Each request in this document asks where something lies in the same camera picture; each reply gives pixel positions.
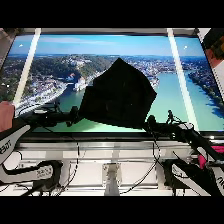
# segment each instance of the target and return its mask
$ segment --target blue sky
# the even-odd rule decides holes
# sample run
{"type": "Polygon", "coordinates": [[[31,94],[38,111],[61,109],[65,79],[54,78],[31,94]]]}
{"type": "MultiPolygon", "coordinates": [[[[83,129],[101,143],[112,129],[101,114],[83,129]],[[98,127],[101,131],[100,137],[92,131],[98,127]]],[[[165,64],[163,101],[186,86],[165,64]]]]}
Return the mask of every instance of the blue sky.
{"type": "MultiPolygon", "coordinates": [[[[18,36],[10,54],[27,54],[33,35],[18,36]]],[[[197,38],[175,38],[180,56],[204,56],[197,38]]],[[[168,37],[122,35],[41,35],[36,54],[172,56],[168,37]]]]}

